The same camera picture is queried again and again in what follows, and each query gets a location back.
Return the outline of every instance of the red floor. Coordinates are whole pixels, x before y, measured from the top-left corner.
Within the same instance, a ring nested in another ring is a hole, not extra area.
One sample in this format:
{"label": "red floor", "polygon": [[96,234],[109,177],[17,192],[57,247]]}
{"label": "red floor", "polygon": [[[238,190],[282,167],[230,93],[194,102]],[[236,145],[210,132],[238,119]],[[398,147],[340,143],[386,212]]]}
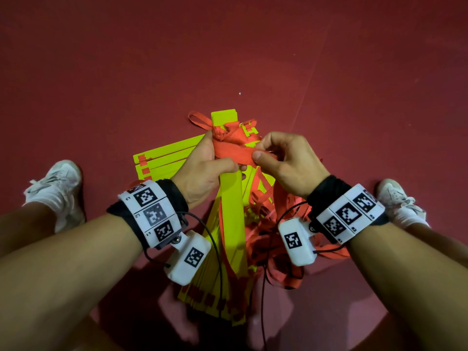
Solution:
{"label": "red floor", "polygon": [[[305,135],[349,183],[397,179],[434,228],[468,243],[468,0],[2,0],[0,9],[1,212],[66,158],[84,171],[95,218],[136,179],[133,154],[200,134],[186,120],[192,109],[236,108],[261,134]],[[159,289],[152,301],[172,298]],[[120,297],[107,309],[125,305]],[[266,303],[270,350],[345,350],[384,313],[350,261],[297,291],[267,289]],[[164,315],[183,340],[202,340],[183,306],[153,304],[146,320]],[[136,312],[126,305],[128,323]],[[256,349],[259,330],[253,317]]]}

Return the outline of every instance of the shoe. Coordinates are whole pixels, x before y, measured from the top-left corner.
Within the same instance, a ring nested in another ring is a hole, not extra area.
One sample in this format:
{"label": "shoe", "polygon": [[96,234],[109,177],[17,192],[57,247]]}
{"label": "shoe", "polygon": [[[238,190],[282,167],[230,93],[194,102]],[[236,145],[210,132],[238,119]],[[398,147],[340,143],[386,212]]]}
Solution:
{"label": "shoe", "polygon": [[390,221],[402,229],[414,223],[427,226],[426,211],[415,205],[416,200],[407,196],[401,185],[395,180],[384,179],[375,189],[377,199],[385,206]]}
{"label": "shoe", "polygon": [[57,162],[43,179],[32,180],[31,183],[24,192],[26,203],[41,202],[50,207],[57,216],[56,233],[85,222],[78,198],[82,183],[81,170],[73,161]]}

